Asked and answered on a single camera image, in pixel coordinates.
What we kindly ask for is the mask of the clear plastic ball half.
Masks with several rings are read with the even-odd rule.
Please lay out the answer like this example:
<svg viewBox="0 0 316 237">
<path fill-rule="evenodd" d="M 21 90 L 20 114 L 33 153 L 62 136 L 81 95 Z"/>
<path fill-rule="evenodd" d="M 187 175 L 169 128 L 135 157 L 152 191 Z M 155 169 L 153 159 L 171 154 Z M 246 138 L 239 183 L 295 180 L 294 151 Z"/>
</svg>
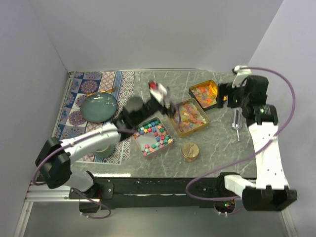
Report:
<svg viewBox="0 0 316 237">
<path fill-rule="evenodd" d="M 183 159 L 185 162 L 193 162 L 197 159 L 198 155 L 195 156 L 189 156 L 189 155 L 183 155 Z"/>
</svg>

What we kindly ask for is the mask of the round gold tin lid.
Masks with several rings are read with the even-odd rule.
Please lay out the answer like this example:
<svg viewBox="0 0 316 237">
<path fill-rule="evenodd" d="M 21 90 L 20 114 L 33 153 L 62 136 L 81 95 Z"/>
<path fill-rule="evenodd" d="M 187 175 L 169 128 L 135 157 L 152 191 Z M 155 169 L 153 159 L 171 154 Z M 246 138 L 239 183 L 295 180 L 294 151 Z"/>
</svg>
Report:
<svg viewBox="0 0 316 237">
<path fill-rule="evenodd" d="M 199 147 L 196 143 L 188 142 L 182 146 L 182 154 L 187 158 L 195 158 L 199 154 Z"/>
</svg>

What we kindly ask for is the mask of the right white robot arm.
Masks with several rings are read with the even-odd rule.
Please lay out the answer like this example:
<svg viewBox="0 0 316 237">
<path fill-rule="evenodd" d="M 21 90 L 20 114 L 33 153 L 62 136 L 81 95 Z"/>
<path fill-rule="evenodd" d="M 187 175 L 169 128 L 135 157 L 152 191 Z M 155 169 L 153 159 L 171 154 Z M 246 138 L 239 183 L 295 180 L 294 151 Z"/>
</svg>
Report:
<svg viewBox="0 0 316 237">
<path fill-rule="evenodd" d="M 275 106 L 266 103 L 269 81 L 263 76 L 247 76 L 239 85 L 218 85 L 217 107 L 227 98 L 229 108 L 240 108 L 251 135 L 256 161 L 256 182 L 238 174 L 225 174 L 216 185 L 217 193 L 235 193 L 247 211 L 283 211 L 298 198 L 284 174 L 278 145 L 278 116 Z"/>
</svg>

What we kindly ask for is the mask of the silver metal scoop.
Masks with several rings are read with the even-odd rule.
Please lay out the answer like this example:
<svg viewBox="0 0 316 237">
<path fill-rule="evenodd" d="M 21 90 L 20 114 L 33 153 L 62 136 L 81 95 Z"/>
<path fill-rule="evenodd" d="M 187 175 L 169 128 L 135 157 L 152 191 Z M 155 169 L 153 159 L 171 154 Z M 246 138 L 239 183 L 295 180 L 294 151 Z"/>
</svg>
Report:
<svg viewBox="0 0 316 237">
<path fill-rule="evenodd" d="M 239 108 L 232 109 L 232 129 L 237 132 L 237 141 L 240 141 L 239 130 L 242 128 L 241 111 Z"/>
</svg>

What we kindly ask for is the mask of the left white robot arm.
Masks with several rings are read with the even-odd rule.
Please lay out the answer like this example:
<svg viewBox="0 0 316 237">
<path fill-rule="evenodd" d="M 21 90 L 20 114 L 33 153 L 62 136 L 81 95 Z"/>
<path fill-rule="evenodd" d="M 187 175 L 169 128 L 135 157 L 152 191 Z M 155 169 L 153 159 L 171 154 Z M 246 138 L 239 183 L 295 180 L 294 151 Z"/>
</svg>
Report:
<svg viewBox="0 0 316 237">
<path fill-rule="evenodd" d="M 174 117 L 179 111 L 178 106 L 170 101 L 166 107 L 165 102 L 169 97 L 157 100 L 150 97 L 143 101 L 139 96 L 131 97 L 123 106 L 119 116 L 111 123 L 92 132 L 64 141 L 57 141 L 54 137 L 47 140 L 37 159 L 36 174 L 40 174 L 50 189 L 63 185 L 80 191 L 86 198 L 93 198 L 98 194 L 98 184 L 91 172 L 77 170 L 72 167 L 72 162 L 92 153 L 93 151 L 115 145 L 134 133 L 136 128 L 145 119 L 156 112 Z"/>
</svg>

